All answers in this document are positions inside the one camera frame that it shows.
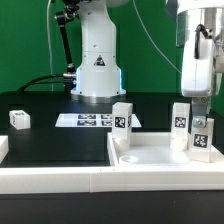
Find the white block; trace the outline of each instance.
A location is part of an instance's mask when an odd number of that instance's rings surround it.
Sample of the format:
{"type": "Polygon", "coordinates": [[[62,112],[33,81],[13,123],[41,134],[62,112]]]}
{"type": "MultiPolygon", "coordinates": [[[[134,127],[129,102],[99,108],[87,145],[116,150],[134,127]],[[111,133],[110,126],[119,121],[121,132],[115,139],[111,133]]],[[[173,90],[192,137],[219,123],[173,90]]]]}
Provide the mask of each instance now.
{"type": "Polygon", "coordinates": [[[114,144],[121,151],[130,148],[132,108],[131,103],[115,103],[113,105],[112,137],[114,144]]]}
{"type": "Polygon", "coordinates": [[[8,136],[0,136],[0,163],[9,151],[8,136]]]}
{"type": "Polygon", "coordinates": [[[17,130],[30,128],[30,115],[23,110],[12,110],[9,112],[10,124],[17,130]]]}
{"type": "Polygon", "coordinates": [[[190,104],[174,103],[170,148],[175,151],[188,149],[188,124],[190,104]]]}
{"type": "Polygon", "coordinates": [[[211,162],[214,119],[207,119],[205,128],[191,128],[189,157],[191,160],[211,162]]]}

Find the white tray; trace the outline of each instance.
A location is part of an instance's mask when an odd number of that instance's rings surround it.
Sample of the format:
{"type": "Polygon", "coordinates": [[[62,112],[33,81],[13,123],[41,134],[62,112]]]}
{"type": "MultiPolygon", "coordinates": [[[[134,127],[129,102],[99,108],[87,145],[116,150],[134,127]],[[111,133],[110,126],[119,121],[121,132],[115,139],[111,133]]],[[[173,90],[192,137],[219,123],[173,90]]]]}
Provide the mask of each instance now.
{"type": "Polygon", "coordinates": [[[190,161],[188,151],[173,152],[169,143],[170,133],[132,133],[130,151],[118,152],[108,133],[110,163],[125,173],[127,190],[224,189],[224,156],[215,147],[211,149],[212,162],[204,163],[190,161]],[[120,156],[138,160],[120,164],[120,156]]]}

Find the metal bracket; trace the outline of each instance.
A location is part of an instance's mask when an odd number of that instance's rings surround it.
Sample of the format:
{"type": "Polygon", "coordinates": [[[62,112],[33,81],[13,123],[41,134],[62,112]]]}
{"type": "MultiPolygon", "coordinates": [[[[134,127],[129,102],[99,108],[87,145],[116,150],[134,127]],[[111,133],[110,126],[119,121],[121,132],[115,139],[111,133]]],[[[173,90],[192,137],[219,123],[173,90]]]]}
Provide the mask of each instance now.
{"type": "Polygon", "coordinates": [[[196,128],[205,128],[207,124],[207,115],[210,111],[211,97],[192,98],[192,124],[196,128]]]}

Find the cable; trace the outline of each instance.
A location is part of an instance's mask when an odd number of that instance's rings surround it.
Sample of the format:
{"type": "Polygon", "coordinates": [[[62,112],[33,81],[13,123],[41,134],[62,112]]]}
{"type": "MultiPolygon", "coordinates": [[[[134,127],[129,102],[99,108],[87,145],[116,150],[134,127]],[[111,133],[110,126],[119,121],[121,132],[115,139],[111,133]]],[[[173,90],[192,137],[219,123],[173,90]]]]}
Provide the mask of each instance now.
{"type": "Polygon", "coordinates": [[[142,21],[142,18],[139,14],[139,11],[138,11],[138,8],[135,4],[135,0],[133,0],[133,5],[134,5],[134,8],[135,8],[135,12],[138,16],[138,19],[146,33],[146,35],[148,36],[149,40],[151,41],[151,43],[153,44],[153,46],[156,48],[156,50],[162,55],[162,57],[181,75],[181,71],[167,58],[167,56],[159,49],[159,47],[156,45],[156,43],[154,42],[154,40],[152,39],[152,37],[150,36],[149,32],[147,31],[143,21],[142,21]]]}
{"type": "Polygon", "coordinates": [[[52,0],[48,1],[47,4],[47,39],[48,39],[48,48],[49,48],[49,57],[50,57],[50,71],[53,74],[53,56],[52,56],[52,43],[51,43],[51,30],[50,30],[50,6],[52,0]]]}
{"type": "Polygon", "coordinates": [[[29,86],[32,85],[43,85],[43,84],[70,84],[70,82],[63,82],[63,81],[54,81],[54,82],[35,82],[35,83],[28,83],[26,85],[24,85],[23,87],[19,88],[18,91],[23,92],[26,88],[28,88],[29,86]]]}
{"type": "Polygon", "coordinates": [[[28,82],[27,84],[21,86],[18,91],[24,91],[28,86],[33,85],[35,83],[37,83],[38,81],[41,80],[46,80],[46,79],[53,79],[53,78],[63,78],[63,75],[59,74],[59,75],[47,75],[47,76],[42,76],[36,79],[31,80],[30,82],[28,82]]]}

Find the warning label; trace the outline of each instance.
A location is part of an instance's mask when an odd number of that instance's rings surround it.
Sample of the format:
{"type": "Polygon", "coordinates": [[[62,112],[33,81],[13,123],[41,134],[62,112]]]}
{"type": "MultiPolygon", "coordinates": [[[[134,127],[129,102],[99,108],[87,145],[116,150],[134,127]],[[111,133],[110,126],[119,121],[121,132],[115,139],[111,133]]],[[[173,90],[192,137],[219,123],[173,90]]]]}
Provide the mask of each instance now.
{"type": "Polygon", "coordinates": [[[103,61],[103,58],[101,55],[97,58],[96,62],[94,63],[95,66],[105,66],[105,63],[103,61]]]}

